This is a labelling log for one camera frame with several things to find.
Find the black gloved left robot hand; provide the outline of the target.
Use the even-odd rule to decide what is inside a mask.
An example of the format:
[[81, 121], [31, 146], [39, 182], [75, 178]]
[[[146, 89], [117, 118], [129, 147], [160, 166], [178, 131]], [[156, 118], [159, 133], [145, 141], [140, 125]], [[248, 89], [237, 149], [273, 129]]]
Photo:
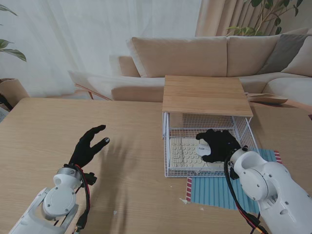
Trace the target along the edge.
[[97, 127], [93, 127], [88, 130], [80, 139], [77, 145], [75, 146], [75, 150], [69, 160], [69, 165], [78, 165], [80, 168], [86, 166], [94, 156], [99, 153], [104, 146], [106, 146], [110, 139], [105, 137], [100, 142], [95, 144], [94, 146], [90, 146], [91, 141], [95, 137], [96, 134], [103, 131], [106, 128], [105, 125], [100, 125]]

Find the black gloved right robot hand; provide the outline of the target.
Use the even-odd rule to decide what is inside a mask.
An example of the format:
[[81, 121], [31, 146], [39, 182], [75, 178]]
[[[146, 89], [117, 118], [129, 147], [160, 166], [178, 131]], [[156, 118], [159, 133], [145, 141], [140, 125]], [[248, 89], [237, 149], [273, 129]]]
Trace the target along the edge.
[[211, 153], [201, 158], [208, 163], [224, 162], [225, 159], [241, 148], [240, 144], [228, 130], [214, 131], [209, 129], [196, 135], [196, 140], [203, 139], [210, 146]]

